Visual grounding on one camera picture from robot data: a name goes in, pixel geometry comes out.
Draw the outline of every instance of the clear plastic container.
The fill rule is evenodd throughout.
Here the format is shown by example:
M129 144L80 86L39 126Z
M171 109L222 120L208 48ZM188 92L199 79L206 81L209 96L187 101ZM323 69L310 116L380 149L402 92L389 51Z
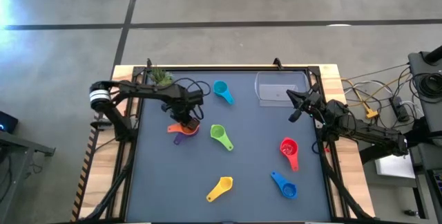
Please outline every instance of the clear plastic container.
M260 106L293 107L287 89L306 92L309 90L307 76L303 72L258 72L255 79L255 92Z

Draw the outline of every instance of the orange measuring cup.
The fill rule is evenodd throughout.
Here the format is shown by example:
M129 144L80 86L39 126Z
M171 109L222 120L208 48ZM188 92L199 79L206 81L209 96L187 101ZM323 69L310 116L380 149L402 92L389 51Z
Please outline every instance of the orange measuring cup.
M195 130L190 130L187 127L183 127L180 123L176 123L176 124L171 124L170 126L167 127L167 132L168 133L174 133L174 132L178 132L178 133L183 133L185 135L193 135L195 134L195 132L198 131L200 127L198 126L197 128L195 128Z

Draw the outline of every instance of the yellow cable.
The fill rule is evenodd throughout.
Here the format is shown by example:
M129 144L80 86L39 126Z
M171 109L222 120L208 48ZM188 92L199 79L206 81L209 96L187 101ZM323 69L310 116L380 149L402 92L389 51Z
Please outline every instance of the yellow cable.
M354 88L354 84L350 80L345 79L345 78L341 78L340 80L342 82L347 82L348 84L352 85L352 88ZM361 97L361 95L359 94L358 91L354 90L354 93L356 94L356 96L358 97L360 102L364 102L364 100L362 99L362 97ZM369 108L369 106L367 106L366 104L363 104L363 106L365 107L365 110L367 110L367 108Z
M404 78L405 76L408 76L409 74L410 74L410 73L406 73L406 74L400 76L399 78L397 78L397 79L395 79L395 80L392 80L391 82L388 82L387 84L383 85L383 86L380 87L378 90L376 90L374 93L372 93L367 99L365 99L365 100L363 100L363 101L361 101L361 102L359 102L359 103L357 103L357 104L351 104L351 105L348 105L348 106L359 106L359 105L361 105L361 104L366 103L367 100L373 98L373 96L375 96L377 93L379 93L379 91L381 91L382 88L385 88L386 86L389 86L389 85L391 85L391 84L393 84L393 83L399 81L400 79Z
M347 82L348 84L352 85L352 88L354 88L354 84L350 80L345 79L345 78L341 78L340 80ZM359 92L357 90L354 90L354 92L355 92L356 96L358 96L359 101L361 101L361 104L364 106L365 111L367 112L367 115L366 115L367 118L370 119L370 118L376 117L379 114L378 111L373 111L373 109L371 109L370 106L364 102L364 100L362 99L361 95L359 95Z

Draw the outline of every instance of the red measuring cup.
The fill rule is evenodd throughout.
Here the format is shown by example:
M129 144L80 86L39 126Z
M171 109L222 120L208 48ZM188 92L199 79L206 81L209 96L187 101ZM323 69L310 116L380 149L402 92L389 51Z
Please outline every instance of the red measuring cup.
M298 144L291 138L284 138L281 142L279 150L284 154L290 162L293 171L298 171Z

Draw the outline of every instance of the black box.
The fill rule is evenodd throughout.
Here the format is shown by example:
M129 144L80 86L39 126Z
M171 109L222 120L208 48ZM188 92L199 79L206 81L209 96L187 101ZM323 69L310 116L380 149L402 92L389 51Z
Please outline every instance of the black box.
M0 131L5 131L12 134L18 122L18 119L0 111Z

